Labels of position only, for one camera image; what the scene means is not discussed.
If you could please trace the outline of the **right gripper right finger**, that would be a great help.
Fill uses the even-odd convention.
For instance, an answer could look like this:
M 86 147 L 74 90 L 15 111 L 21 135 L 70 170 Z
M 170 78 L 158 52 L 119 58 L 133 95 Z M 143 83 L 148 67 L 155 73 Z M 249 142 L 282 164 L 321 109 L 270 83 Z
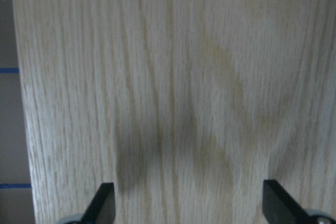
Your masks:
M 305 210 L 274 179 L 264 180 L 263 215 L 270 224 L 315 223 Z

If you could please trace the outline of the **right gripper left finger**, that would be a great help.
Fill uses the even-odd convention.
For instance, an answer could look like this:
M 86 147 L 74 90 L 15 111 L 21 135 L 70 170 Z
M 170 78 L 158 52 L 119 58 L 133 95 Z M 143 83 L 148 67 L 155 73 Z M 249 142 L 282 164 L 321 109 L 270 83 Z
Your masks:
M 79 223 L 114 223 L 115 203 L 114 183 L 102 183 Z

